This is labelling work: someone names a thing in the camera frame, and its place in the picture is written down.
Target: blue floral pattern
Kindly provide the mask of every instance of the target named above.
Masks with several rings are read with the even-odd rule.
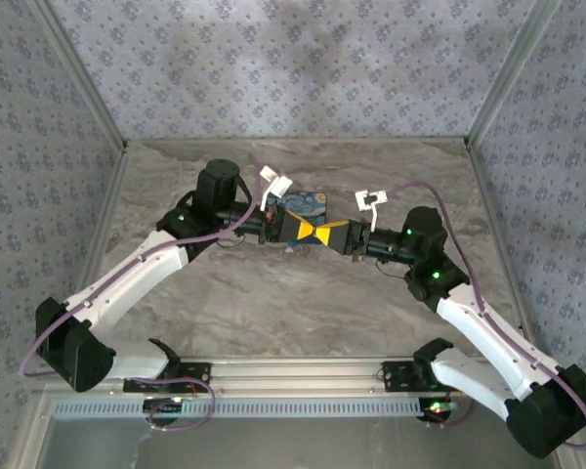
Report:
[[[51,0],[127,140],[464,135],[517,0]]]
[[[479,156],[533,328],[586,370],[586,0],[554,15]]]
[[[28,392],[33,308],[72,292],[115,152],[24,1],[0,1],[0,467]]]

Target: table surface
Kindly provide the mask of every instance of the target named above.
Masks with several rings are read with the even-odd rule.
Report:
[[[328,221],[361,218],[356,191],[430,182],[447,205],[484,296],[502,317],[519,323],[459,139],[131,143],[102,273],[195,187],[210,159],[238,163],[253,188],[249,153],[293,179],[292,190],[325,192]],[[400,230],[416,205],[436,206],[427,191],[410,189],[379,206],[378,226]],[[463,266],[450,240],[446,252]],[[405,272],[405,266],[383,267],[392,275]],[[235,248],[210,247],[152,289],[111,334],[129,341],[159,338],[181,356],[409,356],[437,337],[467,354],[475,351],[415,301],[402,279],[378,272],[373,259],[353,263],[323,246],[286,252],[286,245],[259,246],[251,236]]]

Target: black cable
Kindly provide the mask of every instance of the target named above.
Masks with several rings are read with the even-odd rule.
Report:
[[[387,274],[386,272],[384,272],[382,269],[380,269],[380,266],[378,265],[379,262],[380,262],[380,259],[376,259],[375,260],[375,268],[378,271],[380,271],[383,276],[387,276],[387,277],[391,277],[391,278],[401,278],[401,279],[403,279],[403,276],[392,276],[391,274]]]
[[[240,176],[237,176],[236,177],[236,183],[241,188],[241,191],[247,197],[247,201],[249,202],[250,200],[252,200],[252,194],[250,193],[250,190],[247,189],[247,185],[245,184],[245,181],[243,181],[243,178],[241,178]]]
[[[187,205],[187,202],[190,198],[193,197],[193,195],[195,194],[195,191],[189,191],[187,192],[185,195],[183,195],[183,197],[178,201],[178,203],[176,204],[176,207],[178,208],[185,208],[185,205]]]
[[[220,241],[222,241],[222,240],[221,239],[218,239],[217,240],[217,245],[219,247],[223,247],[224,249],[232,249],[232,248],[234,248],[236,246],[240,246],[241,244],[243,244],[243,242],[245,242],[245,234],[242,234],[242,236],[243,236],[243,239],[241,241],[239,241],[239,242],[237,242],[235,244],[228,244],[228,245],[221,244]]]

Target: black joint housing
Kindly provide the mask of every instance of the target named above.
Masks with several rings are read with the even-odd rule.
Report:
[[[402,232],[408,231],[404,245],[421,253],[428,252],[432,246],[442,249],[447,241],[447,231],[436,208],[421,206],[410,210]]]
[[[218,224],[205,222],[201,217],[195,216],[193,210],[189,207],[176,207],[171,209],[163,218],[156,222],[156,229],[169,233],[175,239],[185,239],[188,237],[196,237],[202,235],[209,235],[217,231]],[[189,261],[195,259],[200,252],[213,244],[217,239],[210,241],[194,242],[187,244],[185,249]]]
[[[560,371],[558,376],[586,405],[586,373],[576,364]],[[586,417],[553,379],[543,386],[534,386],[523,401],[506,401],[510,412],[508,430],[527,452],[544,458],[586,426]]]
[[[461,283],[470,283],[469,277],[436,247],[427,258],[414,262],[403,279],[412,296],[424,302],[433,313],[440,298],[448,298],[449,292]]]
[[[439,337],[428,342],[413,354],[417,377],[426,386],[431,387],[439,384],[432,372],[432,362],[437,359],[441,352],[447,349],[453,349],[453,344]]]
[[[36,336],[66,313],[54,298],[45,300],[35,313]],[[115,351],[89,331],[89,325],[69,318],[37,349],[37,354],[77,393],[89,391],[105,379]]]
[[[204,220],[214,221],[219,209],[230,206],[236,198],[240,169],[227,159],[212,159],[197,176],[191,209]]]

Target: black mount bracket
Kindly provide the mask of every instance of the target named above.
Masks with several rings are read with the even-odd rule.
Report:
[[[384,390],[387,393],[453,391],[453,388],[439,383],[430,366],[440,352],[452,347],[451,342],[439,338],[417,350],[412,362],[383,362]]]
[[[169,362],[157,379],[193,378],[210,384],[211,363],[209,362],[181,362],[180,357],[170,347],[158,339],[149,339],[159,349],[165,352]],[[127,379],[124,381],[124,393],[148,393],[148,394],[204,394],[206,389],[197,384],[146,384],[140,381]]]
[[[440,383],[426,382],[419,377],[418,365],[413,361],[383,362],[384,390],[387,393],[450,392],[453,388]]]

